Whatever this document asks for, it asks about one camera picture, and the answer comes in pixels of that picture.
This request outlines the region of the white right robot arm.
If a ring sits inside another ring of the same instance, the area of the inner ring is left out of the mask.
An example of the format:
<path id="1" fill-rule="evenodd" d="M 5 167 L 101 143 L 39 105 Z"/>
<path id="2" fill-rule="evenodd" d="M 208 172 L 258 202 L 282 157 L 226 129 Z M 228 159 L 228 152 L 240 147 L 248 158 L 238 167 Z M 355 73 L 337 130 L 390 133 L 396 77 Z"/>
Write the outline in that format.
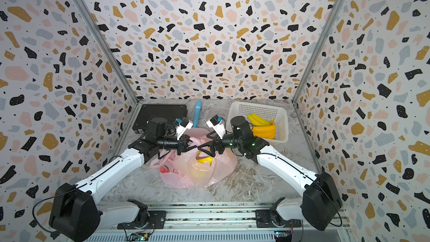
<path id="1" fill-rule="evenodd" d="M 330 174 L 317 174 L 282 155 L 268 141 L 255 136 L 243 116 L 232 118 L 231 132 L 226 131 L 218 115 L 206 124 L 213 131 L 207 134 L 209 141 L 198 147 L 200 151 L 215 156 L 225 149 L 237 149 L 242 156 L 274 172 L 300 195 L 296 199 L 278 199 L 269 210 L 266 224 L 283 227 L 291 220 L 305 220 L 315 229 L 324 231 L 339 215 L 342 202 Z"/>

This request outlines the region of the pink plastic bag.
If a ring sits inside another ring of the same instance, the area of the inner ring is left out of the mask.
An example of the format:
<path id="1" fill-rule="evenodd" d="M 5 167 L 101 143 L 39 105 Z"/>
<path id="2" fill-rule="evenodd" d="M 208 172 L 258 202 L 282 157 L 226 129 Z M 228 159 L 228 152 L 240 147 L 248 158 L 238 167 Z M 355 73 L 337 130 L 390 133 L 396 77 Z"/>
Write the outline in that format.
<path id="1" fill-rule="evenodd" d="M 237 166 L 237 156 L 230 149 L 221 155 L 216 153 L 212 166 L 198 163 L 197 151 L 181 155 L 175 150 L 160 152 L 162 158 L 154 158 L 151 168 L 159 170 L 162 181 L 176 189 L 209 187 L 228 177 Z"/>

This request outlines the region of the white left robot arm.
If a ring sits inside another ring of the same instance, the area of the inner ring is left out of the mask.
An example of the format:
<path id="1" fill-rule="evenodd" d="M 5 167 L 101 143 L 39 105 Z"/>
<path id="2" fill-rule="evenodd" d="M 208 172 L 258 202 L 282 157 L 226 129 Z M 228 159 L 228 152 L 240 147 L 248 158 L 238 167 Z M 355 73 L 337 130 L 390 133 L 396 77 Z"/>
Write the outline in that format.
<path id="1" fill-rule="evenodd" d="M 132 171 L 154 156 L 161 159 L 161 150 L 175 150 L 178 154 L 192 150 L 190 137 L 185 134 L 192 127 L 193 122 L 186 118 L 171 124 L 164 118 L 152 117 L 144 133 L 102 169 L 76 184 L 65 183 L 56 190 L 49 233 L 83 242 L 104 227 L 121 225 L 138 229 L 149 226 L 148 207 L 142 202 L 130 199 L 103 207 L 100 201 Z"/>

